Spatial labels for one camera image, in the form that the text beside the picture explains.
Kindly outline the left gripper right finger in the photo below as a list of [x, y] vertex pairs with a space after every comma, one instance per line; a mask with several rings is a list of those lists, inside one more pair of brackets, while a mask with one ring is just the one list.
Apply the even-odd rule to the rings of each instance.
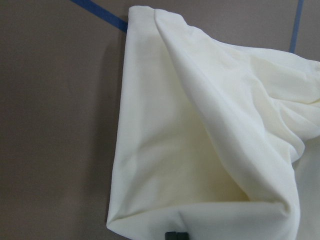
[[188, 240], [188, 233], [187, 232], [177, 232], [176, 239], [177, 240]]

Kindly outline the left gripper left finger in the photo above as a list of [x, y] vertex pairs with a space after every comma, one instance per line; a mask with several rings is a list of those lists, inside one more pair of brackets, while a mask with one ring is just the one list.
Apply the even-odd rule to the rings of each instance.
[[175, 231], [166, 232], [165, 240], [177, 240], [177, 233]]

